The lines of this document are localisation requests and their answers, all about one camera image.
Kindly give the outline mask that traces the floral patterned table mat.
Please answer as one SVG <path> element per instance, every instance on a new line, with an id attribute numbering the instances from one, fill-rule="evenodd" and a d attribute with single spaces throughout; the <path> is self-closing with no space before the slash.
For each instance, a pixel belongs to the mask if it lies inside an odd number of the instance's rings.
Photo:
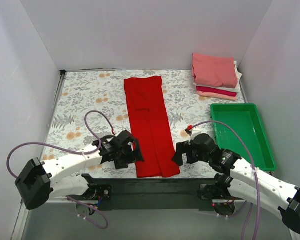
<path id="1" fill-rule="evenodd" d="M 170 138 L 174 143 L 189 139 L 185 130 L 190 125 L 211 137 L 215 135 L 210 123 L 211 105 L 226 104 L 227 101 L 198 95 L 190 70 L 68 72 L 46 139 L 48 147 L 41 160 L 59 158 L 66 150 L 80 150 L 96 137 L 130 130 L 124 81 L 153 76 L 162 79 Z"/>

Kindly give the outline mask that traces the light pink folded shirt bottom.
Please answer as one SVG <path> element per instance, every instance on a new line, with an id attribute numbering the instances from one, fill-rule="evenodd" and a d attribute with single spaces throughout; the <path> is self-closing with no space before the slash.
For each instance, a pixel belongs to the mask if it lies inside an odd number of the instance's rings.
<path id="1" fill-rule="evenodd" d="M 223 99 L 223 100 L 229 100 L 229 101 L 237 100 L 236 96 L 228 96 L 228 95 L 213 93 L 213 92 L 196 91 L 196 94 L 199 96 L 208 97 L 208 98 L 216 98 L 216 99 Z"/>

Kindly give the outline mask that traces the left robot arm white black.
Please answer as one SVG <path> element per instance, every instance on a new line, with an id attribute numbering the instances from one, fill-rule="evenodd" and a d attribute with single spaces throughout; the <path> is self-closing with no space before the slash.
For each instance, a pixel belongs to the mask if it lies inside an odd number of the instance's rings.
<path id="1" fill-rule="evenodd" d="M 124 130 L 95 140 L 81 151 L 48 161 L 28 161 L 15 185 L 28 210 L 41 207 L 48 200 L 74 197 L 78 201 L 98 201 L 111 197 L 111 186 L 98 183 L 81 170 L 113 162 L 117 170 L 144 161 L 138 139 Z"/>

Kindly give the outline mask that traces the green plastic tray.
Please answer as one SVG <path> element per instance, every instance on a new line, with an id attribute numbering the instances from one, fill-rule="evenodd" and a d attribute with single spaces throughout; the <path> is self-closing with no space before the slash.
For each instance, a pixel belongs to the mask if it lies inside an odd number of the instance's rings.
<path id="1" fill-rule="evenodd" d="M 253 103 L 212 104 L 210 106 L 213 121 L 222 122 L 231 127 L 251 153 L 256 167 L 264 172 L 274 172 L 277 164 L 265 131 L 258 108 Z M 218 146 L 239 154 L 248 162 L 251 160 L 243 144 L 225 126 L 213 125 Z"/>

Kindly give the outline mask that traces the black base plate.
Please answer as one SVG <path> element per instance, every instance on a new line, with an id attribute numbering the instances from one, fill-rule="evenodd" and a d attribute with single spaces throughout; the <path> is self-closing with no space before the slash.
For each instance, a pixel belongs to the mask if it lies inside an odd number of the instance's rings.
<path id="1" fill-rule="evenodd" d="M 216 211 L 232 215 L 243 201 L 218 189 L 213 178 L 88 178 L 83 194 L 72 193 L 77 201 L 96 204 L 101 211 L 178 210 Z"/>

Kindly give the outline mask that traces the red t shirt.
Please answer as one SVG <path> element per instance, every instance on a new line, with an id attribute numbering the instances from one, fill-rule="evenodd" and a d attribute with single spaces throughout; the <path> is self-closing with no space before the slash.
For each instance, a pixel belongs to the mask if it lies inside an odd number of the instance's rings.
<path id="1" fill-rule="evenodd" d="M 124 91 L 132 135 L 138 139 L 144 161 L 138 161 L 138 178 L 179 175 L 180 167 L 173 162 L 175 154 L 167 115 L 162 78 L 128 78 Z"/>

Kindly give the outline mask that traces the salmon pink folded shirt top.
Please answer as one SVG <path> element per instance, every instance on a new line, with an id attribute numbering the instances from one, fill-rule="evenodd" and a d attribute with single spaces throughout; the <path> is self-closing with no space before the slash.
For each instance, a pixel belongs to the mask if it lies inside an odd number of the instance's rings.
<path id="1" fill-rule="evenodd" d="M 192 54 L 192 76 L 199 85 L 234 89 L 238 84 L 233 57 Z"/>

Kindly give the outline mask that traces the crimson folded shirt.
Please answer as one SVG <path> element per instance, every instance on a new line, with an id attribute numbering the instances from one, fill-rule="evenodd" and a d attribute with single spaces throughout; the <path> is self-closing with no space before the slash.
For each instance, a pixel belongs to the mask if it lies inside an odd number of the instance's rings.
<path id="1" fill-rule="evenodd" d="M 204 86 L 196 86 L 196 90 L 204 93 L 214 93 L 214 94 L 225 95 L 229 97 L 236 97 L 238 94 L 237 92 L 231 92 L 231 91 L 221 90 L 212 87 L 204 87 Z"/>

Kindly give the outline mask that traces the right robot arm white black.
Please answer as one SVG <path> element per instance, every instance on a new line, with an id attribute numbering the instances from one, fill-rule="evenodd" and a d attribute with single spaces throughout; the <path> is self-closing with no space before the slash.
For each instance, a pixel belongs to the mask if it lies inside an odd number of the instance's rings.
<path id="1" fill-rule="evenodd" d="M 184 156 L 188 164 L 206 162 L 220 174 L 215 183 L 220 198 L 232 196 L 253 203 L 278 217 L 286 227 L 300 235 L 300 186 L 253 168 L 237 153 L 219 148 L 205 133 L 177 143 L 172 160 L 182 166 Z"/>

